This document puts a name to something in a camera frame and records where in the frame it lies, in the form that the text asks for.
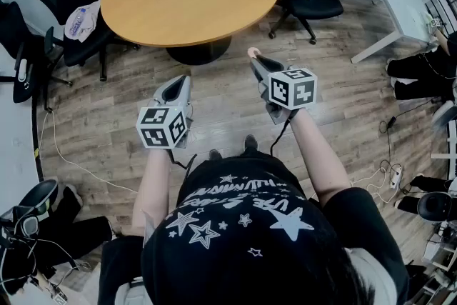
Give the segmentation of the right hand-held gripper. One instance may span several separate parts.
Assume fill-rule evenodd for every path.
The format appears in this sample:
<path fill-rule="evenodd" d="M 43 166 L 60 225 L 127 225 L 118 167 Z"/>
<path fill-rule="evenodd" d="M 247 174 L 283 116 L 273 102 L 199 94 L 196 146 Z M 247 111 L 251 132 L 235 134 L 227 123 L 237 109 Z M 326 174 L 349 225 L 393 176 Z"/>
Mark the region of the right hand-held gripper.
<path fill-rule="evenodd" d="M 266 88 L 262 98 L 275 125 L 282 124 L 292 111 L 316 103 L 318 77 L 308 69 L 297 69 L 266 56 L 251 56 L 251 70 Z"/>

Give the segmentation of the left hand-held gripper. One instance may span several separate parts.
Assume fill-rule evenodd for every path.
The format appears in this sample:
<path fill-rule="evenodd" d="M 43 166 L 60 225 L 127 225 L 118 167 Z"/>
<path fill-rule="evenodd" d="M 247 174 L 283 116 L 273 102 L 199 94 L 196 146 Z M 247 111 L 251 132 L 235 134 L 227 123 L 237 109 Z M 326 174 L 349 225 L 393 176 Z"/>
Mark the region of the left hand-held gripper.
<path fill-rule="evenodd" d="M 191 78 L 177 76 L 161 85 L 154 99 L 142 107 L 136 129 L 147 149 L 185 149 L 191 120 Z"/>

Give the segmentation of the person's right forearm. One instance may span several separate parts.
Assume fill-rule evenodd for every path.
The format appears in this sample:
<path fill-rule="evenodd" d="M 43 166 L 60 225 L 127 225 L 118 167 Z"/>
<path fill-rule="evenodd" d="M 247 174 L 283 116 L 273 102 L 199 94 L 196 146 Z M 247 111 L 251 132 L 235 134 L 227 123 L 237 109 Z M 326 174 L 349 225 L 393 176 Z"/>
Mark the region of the person's right forearm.
<path fill-rule="evenodd" d="M 313 189 L 324 207 L 338 192 L 351 188 L 346 170 L 307 110 L 299 109 L 290 125 Z"/>

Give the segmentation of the person's right black shoe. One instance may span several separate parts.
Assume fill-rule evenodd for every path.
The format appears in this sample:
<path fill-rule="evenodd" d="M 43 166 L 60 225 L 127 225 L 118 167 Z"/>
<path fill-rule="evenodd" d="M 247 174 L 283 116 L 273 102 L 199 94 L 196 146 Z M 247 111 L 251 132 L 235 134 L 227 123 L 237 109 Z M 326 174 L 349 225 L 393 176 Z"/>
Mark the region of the person's right black shoe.
<path fill-rule="evenodd" d="M 258 151 L 258 142 L 256 138 L 249 134 L 244 140 L 244 153 L 249 154 Z"/>

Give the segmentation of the person's black trousers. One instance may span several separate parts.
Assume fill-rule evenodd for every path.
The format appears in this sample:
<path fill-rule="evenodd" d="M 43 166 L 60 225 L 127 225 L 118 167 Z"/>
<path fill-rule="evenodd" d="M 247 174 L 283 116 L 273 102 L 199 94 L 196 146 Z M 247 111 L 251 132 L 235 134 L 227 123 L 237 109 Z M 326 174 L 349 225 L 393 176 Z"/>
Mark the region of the person's black trousers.
<path fill-rule="evenodd" d="M 258 149 L 248 147 L 242 152 L 239 157 L 253 158 L 253 159 L 272 159 L 270 154 L 265 154 Z"/>

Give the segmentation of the plastic bag with bottle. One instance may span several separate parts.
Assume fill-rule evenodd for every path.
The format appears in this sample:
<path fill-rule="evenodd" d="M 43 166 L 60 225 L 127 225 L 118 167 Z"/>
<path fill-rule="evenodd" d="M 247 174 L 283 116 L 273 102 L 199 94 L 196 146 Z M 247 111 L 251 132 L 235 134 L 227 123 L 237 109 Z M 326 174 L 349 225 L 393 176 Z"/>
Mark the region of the plastic bag with bottle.
<path fill-rule="evenodd" d="M 81 43 L 85 42 L 85 40 L 88 39 L 88 37 L 95 31 L 96 29 L 96 24 L 97 24 L 97 19 L 99 15 L 99 10 L 100 10 L 100 1 L 95 1 L 89 5 L 85 6 L 80 6 L 76 8 L 68 17 L 65 23 L 65 28 L 64 28 L 64 35 L 70 39 L 70 40 L 77 40 L 80 41 Z M 80 8 L 85 8 L 86 9 L 86 14 L 83 23 L 81 24 L 81 27 L 78 31 L 78 34 L 76 36 L 72 36 L 69 33 L 69 29 L 71 27 L 71 23 L 74 18 L 74 14 L 80 9 Z"/>

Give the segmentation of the clear plastic water bottle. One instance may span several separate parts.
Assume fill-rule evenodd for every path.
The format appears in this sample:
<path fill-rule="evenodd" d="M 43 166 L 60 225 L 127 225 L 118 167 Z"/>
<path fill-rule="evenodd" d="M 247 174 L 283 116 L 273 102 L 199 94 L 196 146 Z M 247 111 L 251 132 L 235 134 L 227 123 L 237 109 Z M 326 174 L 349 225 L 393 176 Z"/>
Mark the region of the clear plastic water bottle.
<path fill-rule="evenodd" d="M 78 34 L 78 31 L 81 27 L 81 24 L 83 23 L 84 21 L 84 18 L 85 18 L 85 14 L 86 14 L 86 9 L 85 8 L 80 8 L 75 14 L 74 14 L 74 18 L 73 18 L 73 21 L 71 23 L 71 27 L 69 29 L 69 33 L 70 35 L 72 36 L 76 36 Z"/>

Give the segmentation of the black power adapter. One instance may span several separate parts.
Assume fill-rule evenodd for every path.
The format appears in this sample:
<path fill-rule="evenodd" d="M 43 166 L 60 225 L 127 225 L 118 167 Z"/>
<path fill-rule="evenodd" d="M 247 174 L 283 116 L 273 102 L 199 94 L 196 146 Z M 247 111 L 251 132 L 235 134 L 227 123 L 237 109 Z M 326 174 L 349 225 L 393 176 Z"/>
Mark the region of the black power adapter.
<path fill-rule="evenodd" d="M 387 134 L 390 128 L 395 124 L 396 117 L 392 116 L 388 121 L 381 121 L 378 126 L 378 130 L 381 134 Z"/>

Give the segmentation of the white curved desk black edge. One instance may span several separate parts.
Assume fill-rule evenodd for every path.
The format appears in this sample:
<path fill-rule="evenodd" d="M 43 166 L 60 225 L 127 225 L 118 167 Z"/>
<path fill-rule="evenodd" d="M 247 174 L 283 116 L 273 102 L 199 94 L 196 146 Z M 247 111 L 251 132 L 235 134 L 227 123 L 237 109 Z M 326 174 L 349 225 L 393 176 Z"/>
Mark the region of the white curved desk black edge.
<path fill-rule="evenodd" d="M 0 83 L 0 214 L 38 182 L 32 136 L 32 103 L 13 102 L 14 85 Z"/>

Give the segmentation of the white power strip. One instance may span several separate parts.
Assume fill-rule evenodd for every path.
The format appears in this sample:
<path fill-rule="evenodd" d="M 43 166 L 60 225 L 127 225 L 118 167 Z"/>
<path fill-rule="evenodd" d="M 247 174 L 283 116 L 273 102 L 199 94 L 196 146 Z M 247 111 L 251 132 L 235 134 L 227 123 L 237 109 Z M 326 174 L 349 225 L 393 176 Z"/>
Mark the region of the white power strip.
<path fill-rule="evenodd" d="M 399 187 L 403 175 L 403 169 L 400 164 L 394 164 L 390 170 L 390 188 L 396 190 Z"/>

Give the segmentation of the black star print t-shirt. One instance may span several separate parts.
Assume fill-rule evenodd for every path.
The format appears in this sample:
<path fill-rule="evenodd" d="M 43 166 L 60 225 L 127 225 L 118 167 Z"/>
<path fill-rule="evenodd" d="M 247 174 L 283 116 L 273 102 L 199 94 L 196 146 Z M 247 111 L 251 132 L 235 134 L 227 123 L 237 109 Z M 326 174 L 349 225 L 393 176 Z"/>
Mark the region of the black star print t-shirt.
<path fill-rule="evenodd" d="M 319 207 L 274 158 L 199 165 L 149 235 L 105 245 L 98 305 L 136 277 L 153 305 L 403 305 L 409 288 L 367 190 Z"/>

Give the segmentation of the black office chair with bag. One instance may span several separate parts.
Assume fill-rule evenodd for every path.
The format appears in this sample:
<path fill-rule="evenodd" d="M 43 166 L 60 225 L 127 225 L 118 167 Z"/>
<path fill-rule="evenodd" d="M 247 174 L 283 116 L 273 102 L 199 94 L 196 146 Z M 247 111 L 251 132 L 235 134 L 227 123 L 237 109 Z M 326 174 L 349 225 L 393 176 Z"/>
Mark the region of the black office chair with bag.
<path fill-rule="evenodd" d="M 10 57 L 15 59 L 14 74 L 0 76 L 0 83 L 12 83 L 13 102 L 23 103 L 41 92 L 44 110 L 52 112 L 48 105 L 49 82 L 65 84 L 71 87 L 71 81 L 52 75 L 56 65 L 64 55 L 63 51 L 54 52 L 56 45 L 64 43 L 54 37 L 54 28 L 50 27 L 44 36 L 33 34 L 26 25 L 19 5 L 0 1 L 0 45 Z"/>

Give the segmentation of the black grey headset device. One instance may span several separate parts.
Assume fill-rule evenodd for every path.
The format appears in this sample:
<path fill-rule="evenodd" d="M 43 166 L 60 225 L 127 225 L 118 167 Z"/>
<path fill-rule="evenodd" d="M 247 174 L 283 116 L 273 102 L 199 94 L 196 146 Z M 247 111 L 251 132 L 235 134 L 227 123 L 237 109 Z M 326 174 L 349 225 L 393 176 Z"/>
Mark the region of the black grey headset device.
<path fill-rule="evenodd" d="M 0 246 L 9 248 L 14 239 L 34 238 L 40 221 L 49 217 L 58 192 L 56 180 L 41 181 L 19 204 L 0 215 Z"/>

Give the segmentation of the white metal rack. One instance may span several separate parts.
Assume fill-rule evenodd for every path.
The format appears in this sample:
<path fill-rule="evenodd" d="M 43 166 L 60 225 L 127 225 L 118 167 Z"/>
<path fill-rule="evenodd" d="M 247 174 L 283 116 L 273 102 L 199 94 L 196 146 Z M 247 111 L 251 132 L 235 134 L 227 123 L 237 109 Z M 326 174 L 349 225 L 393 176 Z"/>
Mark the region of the white metal rack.
<path fill-rule="evenodd" d="M 423 262 L 431 266 L 426 292 L 426 305 L 451 305 L 457 301 L 457 221 L 434 226 L 428 239 Z"/>

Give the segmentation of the black table pedestal base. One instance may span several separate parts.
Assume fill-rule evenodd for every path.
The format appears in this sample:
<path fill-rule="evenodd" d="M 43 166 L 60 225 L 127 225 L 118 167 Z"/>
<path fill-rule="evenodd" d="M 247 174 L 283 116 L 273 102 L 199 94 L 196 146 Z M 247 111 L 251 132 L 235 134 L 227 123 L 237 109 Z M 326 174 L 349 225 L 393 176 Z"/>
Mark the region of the black table pedestal base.
<path fill-rule="evenodd" d="M 167 47 L 166 51 L 179 63 L 189 66 L 200 66 L 209 64 L 224 55 L 231 44 L 231 40 L 232 37 L 228 36 L 193 46 Z"/>

